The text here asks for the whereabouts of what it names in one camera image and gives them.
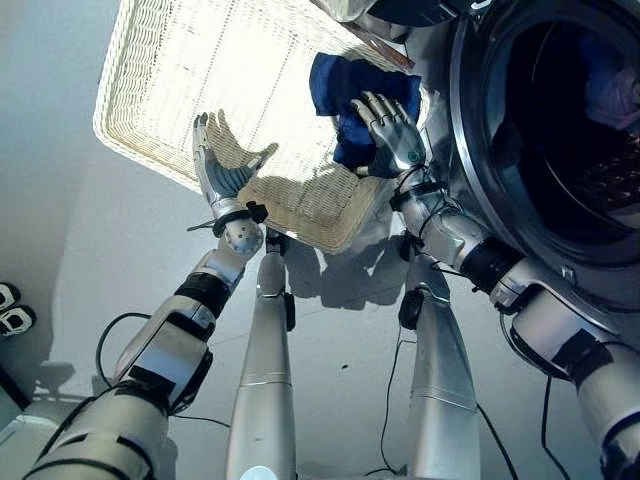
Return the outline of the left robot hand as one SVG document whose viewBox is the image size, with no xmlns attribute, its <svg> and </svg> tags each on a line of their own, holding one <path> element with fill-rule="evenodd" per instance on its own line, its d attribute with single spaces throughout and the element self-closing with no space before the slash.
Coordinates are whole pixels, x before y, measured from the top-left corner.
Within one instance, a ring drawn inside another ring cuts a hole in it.
<svg viewBox="0 0 640 480">
<path fill-rule="evenodd" d="M 226 122 L 223 110 L 219 110 L 217 115 L 198 114 L 192 129 L 194 170 L 201 192 L 210 206 L 223 199 L 236 198 L 267 158 L 263 152 L 251 153 L 244 165 L 225 167 L 214 149 L 215 140 L 229 141 L 236 147 L 238 155 L 244 153 Z"/>
</svg>

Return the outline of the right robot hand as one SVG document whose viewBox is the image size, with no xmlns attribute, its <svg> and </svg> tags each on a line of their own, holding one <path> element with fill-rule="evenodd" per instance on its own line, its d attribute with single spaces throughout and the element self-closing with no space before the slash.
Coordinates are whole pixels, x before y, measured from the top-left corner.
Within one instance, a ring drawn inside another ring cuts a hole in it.
<svg viewBox="0 0 640 480">
<path fill-rule="evenodd" d="M 422 166 L 426 149 L 420 132 L 397 100 L 371 91 L 363 91 L 350 106 L 366 126 L 375 145 L 374 158 L 355 168 L 360 177 L 395 179 Z"/>
</svg>

